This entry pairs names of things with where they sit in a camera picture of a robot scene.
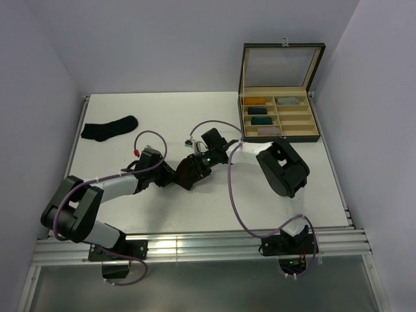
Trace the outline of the brown striped sock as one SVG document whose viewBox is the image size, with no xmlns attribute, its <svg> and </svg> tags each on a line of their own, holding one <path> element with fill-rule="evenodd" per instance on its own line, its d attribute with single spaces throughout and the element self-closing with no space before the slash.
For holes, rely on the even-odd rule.
<svg viewBox="0 0 416 312">
<path fill-rule="evenodd" d="M 198 181 L 198 173 L 195 169 L 192 158 L 183 159 L 179 163 L 175 176 L 175 184 L 185 190 L 191 190 L 195 182 Z"/>
</svg>

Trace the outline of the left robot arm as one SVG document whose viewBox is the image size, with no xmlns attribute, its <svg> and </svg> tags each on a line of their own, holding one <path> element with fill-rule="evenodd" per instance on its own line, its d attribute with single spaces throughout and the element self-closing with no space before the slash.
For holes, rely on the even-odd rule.
<svg viewBox="0 0 416 312">
<path fill-rule="evenodd" d="M 40 222 L 72 242 L 87 242 L 103 247 L 111 259 L 127 251 L 125 233 L 96 220 L 100 205 L 121 196 L 138 194 L 151 183 L 166 187 L 175 179 L 175 170 L 163 155 L 146 147 L 141 156 L 119 174 L 86 181 L 66 177 L 43 211 Z"/>
</svg>

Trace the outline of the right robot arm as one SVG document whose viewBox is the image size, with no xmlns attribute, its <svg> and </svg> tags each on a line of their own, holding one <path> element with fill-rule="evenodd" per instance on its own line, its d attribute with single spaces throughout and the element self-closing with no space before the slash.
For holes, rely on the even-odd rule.
<svg viewBox="0 0 416 312">
<path fill-rule="evenodd" d="M 253 237 L 265 239 L 277 233 L 284 233 L 281 238 L 282 248 L 296 253 L 303 245 L 303 236 L 307 235 L 312 225 L 304 215 L 304 189 L 310 169 L 306 162 L 284 138 L 266 143 L 244 142 L 242 140 L 227 141 L 217 129 L 212 128 L 202 135 L 205 151 L 199 148 L 199 142 L 192 136 L 185 141 L 186 147 L 192 148 L 186 160 L 189 174 L 185 178 L 185 188 L 193 185 L 212 172 L 218 164 L 227 166 L 227 189 L 231 207 L 241 227 Z M 234 164 L 254 165 L 261 169 L 268 185 L 285 200 L 287 221 L 272 233 L 260 235 L 250 230 L 242 221 L 233 197 L 231 184 L 231 166 Z"/>
</svg>

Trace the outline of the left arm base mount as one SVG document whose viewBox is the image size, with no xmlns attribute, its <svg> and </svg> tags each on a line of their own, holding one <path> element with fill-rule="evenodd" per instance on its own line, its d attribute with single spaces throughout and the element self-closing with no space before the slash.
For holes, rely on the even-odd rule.
<svg viewBox="0 0 416 312">
<path fill-rule="evenodd" d="M 101 263 L 101 275 L 105 282 L 115 286 L 129 286 L 142 281 L 148 273 L 145 260 L 148 240 L 126 240 L 113 248 L 91 245 L 88 261 Z M 143 265 L 144 271 L 133 281 L 124 281 L 131 272 L 133 262 Z"/>
</svg>

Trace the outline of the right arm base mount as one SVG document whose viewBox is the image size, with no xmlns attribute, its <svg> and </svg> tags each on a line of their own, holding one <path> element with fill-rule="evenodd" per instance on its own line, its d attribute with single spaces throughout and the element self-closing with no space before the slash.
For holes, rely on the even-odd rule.
<svg viewBox="0 0 416 312">
<path fill-rule="evenodd" d="M 261 239 L 258 251 L 264 257 L 277 257 L 285 278 L 296 280 L 308 270 L 308 257 L 311 256 L 310 261 L 316 259 L 319 246 L 310 233 L 292 237 L 282 231 L 279 235 Z"/>
</svg>

